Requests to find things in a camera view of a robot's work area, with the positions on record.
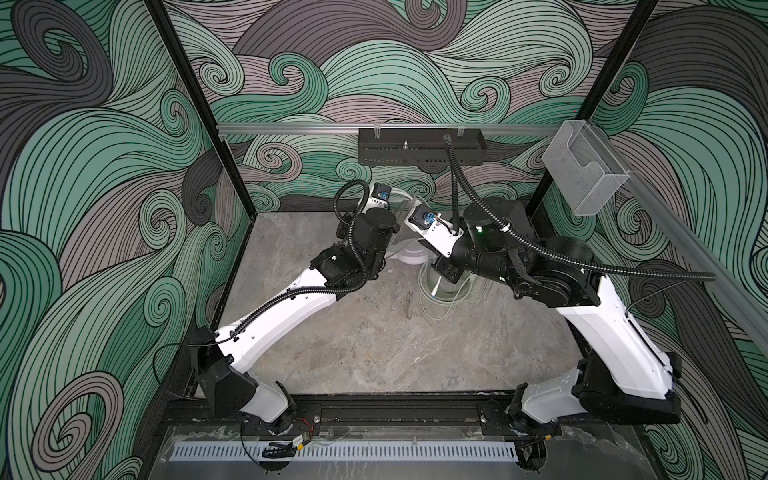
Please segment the green over-ear headphones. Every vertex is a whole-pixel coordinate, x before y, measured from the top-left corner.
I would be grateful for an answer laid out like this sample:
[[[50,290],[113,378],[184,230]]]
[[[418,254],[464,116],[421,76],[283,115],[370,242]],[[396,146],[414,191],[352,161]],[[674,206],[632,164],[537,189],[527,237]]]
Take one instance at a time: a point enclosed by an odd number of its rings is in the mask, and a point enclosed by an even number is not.
[[[462,273],[456,283],[440,275],[430,263],[421,265],[418,276],[421,295],[428,301],[441,306],[468,299],[479,288],[476,275]]]

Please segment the white over-ear headphones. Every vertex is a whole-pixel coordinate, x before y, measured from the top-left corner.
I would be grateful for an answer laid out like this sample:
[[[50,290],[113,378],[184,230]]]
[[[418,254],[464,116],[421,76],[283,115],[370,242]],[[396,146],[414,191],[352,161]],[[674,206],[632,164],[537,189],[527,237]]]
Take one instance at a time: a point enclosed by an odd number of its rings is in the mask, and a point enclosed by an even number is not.
[[[393,235],[386,250],[384,259],[387,262],[399,261],[406,265],[420,266],[434,259],[435,254],[420,242],[422,237],[406,225],[410,211],[422,203],[425,200],[418,195],[399,188],[392,189],[389,207],[400,222],[400,230]]]

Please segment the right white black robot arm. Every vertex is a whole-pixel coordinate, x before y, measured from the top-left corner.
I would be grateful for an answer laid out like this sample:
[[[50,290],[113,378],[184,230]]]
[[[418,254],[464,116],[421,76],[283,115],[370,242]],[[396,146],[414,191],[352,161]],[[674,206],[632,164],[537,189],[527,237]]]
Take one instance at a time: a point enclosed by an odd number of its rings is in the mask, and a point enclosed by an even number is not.
[[[515,297],[562,315],[586,342],[586,353],[566,373],[520,385],[511,414],[537,424],[581,414],[618,425],[680,422],[674,390],[680,362],[650,340],[609,276],[525,248],[476,205],[452,222],[426,212],[414,214],[410,224],[435,252],[433,267],[448,282],[470,273],[505,284]]]

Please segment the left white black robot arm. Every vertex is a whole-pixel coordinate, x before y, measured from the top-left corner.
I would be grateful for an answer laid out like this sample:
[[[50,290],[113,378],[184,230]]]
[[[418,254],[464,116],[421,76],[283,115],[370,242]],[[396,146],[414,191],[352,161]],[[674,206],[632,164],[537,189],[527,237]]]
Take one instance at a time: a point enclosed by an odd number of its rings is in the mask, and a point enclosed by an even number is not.
[[[352,220],[345,241],[323,250],[291,284],[256,310],[216,330],[194,331],[191,366],[213,413],[221,417],[243,413],[274,430],[286,429],[295,402],[282,384],[261,382],[249,370],[304,320],[375,280],[399,229],[391,211],[371,208]]]

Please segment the black perforated wall tray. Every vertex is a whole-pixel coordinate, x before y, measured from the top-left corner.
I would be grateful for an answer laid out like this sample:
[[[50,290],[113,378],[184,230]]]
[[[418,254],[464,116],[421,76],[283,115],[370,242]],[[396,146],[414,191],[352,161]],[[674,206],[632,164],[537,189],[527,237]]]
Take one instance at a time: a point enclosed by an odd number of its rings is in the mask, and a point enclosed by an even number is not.
[[[446,137],[461,165],[483,163],[488,146],[480,129],[421,127],[361,128],[358,161],[366,166],[437,168],[449,163]]]

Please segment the clear plastic wall bin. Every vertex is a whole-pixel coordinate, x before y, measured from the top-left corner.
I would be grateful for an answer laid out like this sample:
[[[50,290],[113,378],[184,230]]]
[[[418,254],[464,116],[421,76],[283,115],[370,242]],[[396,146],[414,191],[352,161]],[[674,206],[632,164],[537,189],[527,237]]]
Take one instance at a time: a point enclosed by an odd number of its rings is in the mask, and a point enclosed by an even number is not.
[[[629,179],[608,136],[585,120],[565,121],[542,160],[574,216],[596,216]]]

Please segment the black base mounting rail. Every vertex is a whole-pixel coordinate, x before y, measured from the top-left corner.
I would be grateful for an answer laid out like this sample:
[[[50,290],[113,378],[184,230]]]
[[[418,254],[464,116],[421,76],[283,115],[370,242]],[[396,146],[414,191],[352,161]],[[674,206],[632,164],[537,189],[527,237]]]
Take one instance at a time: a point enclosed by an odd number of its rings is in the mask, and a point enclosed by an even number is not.
[[[326,434],[335,427],[468,427],[485,435],[513,438],[512,390],[295,394],[296,408],[284,429],[289,434]],[[275,439],[277,431],[255,416],[230,412],[217,416],[202,399],[176,400],[160,426],[245,427],[248,435]]]

